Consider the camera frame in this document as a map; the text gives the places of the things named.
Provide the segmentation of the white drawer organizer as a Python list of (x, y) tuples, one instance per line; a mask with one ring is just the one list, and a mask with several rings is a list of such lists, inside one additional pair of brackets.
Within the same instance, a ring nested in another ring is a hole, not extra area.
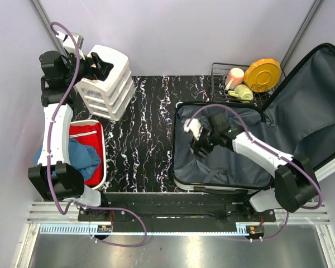
[(135, 93), (129, 59), (103, 45), (95, 45), (88, 56), (94, 52), (113, 68), (104, 81), (83, 78), (75, 87), (91, 114), (119, 121)]

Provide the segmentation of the blue cloth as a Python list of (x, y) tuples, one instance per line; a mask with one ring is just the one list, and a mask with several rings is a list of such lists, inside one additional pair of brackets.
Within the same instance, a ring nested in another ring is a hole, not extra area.
[(69, 159), (71, 166), (82, 174), (84, 181), (91, 179), (101, 164), (94, 147), (83, 145), (74, 138), (69, 138)]

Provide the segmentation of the black white space suitcase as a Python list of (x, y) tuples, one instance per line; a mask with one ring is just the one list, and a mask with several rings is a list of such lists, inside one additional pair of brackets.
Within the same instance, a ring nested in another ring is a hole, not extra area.
[(228, 111), (215, 103), (185, 102), (176, 109), (171, 173), (178, 187), (262, 189), (271, 184), (265, 169), (227, 148), (216, 146), (205, 158), (191, 152), (185, 121), (195, 117), (207, 127), (207, 118), (218, 113), (231, 125), (245, 122), (253, 135), (280, 151), (307, 157), (314, 170), (324, 167), (335, 158), (335, 46), (324, 43), (311, 50), (262, 107), (230, 106)]

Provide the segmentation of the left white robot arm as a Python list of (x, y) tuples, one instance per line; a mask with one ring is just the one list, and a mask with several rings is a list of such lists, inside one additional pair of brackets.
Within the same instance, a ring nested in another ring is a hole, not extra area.
[(69, 128), (75, 101), (70, 91), (84, 78), (94, 82), (105, 80), (113, 64), (103, 61), (96, 52), (89, 56), (64, 56), (58, 51), (47, 51), (39, 61), (44, 72), (40, 83), (45, 130), (40, 157), (37, 165), (28, 169), (28, 178), (45, 201), (76, 203), (90, 208), (90, 215), (103, 221), (109, 216), (109, 207), (102, 203), (98, 190), (85, 184), (69, 159)]

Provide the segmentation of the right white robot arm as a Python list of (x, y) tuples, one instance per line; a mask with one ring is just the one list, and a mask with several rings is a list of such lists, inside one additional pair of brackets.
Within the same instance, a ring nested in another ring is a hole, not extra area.
[(198, 119), (190, 118), (184, 124), (184, 132), (193, 136), (190, 149), (195, 155), (205, 157), (215, 146), (228, 148), (262, 167), (274, 180), (272, 188), (253, 194), (242, 207), (246, 220), (255, 221), (271, 209), (282, 208), (290, 213), (309, 209), (307, 203), (322, 196), (308, 158), (271, 147), (246, 128), (230, 125), (222, 113), (209, 117), (208, 123), (204, 127)]

